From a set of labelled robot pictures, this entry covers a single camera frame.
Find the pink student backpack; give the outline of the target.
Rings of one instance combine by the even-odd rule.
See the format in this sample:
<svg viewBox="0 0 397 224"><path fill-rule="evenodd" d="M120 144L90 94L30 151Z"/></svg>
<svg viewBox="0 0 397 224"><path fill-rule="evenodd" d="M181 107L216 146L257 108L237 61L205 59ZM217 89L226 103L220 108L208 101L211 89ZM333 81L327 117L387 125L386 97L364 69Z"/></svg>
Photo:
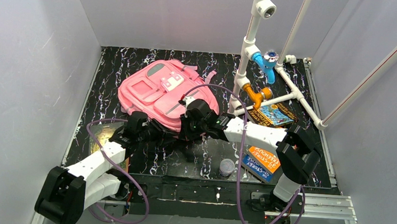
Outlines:
<svg viewBox="0 0 397 224"><path fill-rule="evenodd" d="M178 103L195 86L210 83L216 71L204 78L197 66L185 65L177 59L158 60L127 77L118 88L121 111L131 115L144 112L167 129L179 132L180 116L185 107Z"/></svg>

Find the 169-storey treehouse book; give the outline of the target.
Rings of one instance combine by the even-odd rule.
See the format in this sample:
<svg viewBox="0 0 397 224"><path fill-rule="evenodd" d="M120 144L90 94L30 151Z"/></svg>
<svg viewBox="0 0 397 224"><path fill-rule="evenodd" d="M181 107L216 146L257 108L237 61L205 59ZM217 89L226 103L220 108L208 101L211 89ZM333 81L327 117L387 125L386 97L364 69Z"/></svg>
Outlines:
<svg viewBox="0 0 397 224"><path fill-rule="evenodd" d="M251 122L268 127L284 128L298 122L297 116L281 102L249 109L248 114Z"/></svg>

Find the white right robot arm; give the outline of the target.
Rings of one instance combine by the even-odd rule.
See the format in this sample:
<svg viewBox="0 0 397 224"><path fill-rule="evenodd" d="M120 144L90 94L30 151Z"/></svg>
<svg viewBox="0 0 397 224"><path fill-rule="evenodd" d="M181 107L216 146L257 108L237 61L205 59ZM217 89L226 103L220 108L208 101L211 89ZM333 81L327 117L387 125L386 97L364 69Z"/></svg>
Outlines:
<svg viewBox="0 0 397 224"><path fill-rule="evenodd" d="M287 129L262 126L229 113L216 114L203 99L185 97L180 116L180 136L187 140L207 135L213 139L240 142L274 154L281 164L280 176L272 195L289 202L300 186L310 180L323 152L298 125Z"/></svg>

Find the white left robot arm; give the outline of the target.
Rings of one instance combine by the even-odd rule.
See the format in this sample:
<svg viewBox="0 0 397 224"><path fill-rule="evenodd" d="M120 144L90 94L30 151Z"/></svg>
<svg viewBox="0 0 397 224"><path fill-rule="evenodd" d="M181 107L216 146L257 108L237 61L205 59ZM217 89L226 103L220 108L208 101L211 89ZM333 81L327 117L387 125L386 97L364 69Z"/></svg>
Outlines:
<svg viewBox="0 0 397 224"><path fill-rule="evenodd" d="M157 120L149 119L140 111L133 112L121 123L105 144L88 129L99 149L76 164L55 166L48 172L34 205L36 213L55 224L76 224L87 208L118 193L121 180L108 173L115 168L141 193L145 215L149 215L147 193L119 164L130 156L137 144L162 139L164 131Z"/></svg>

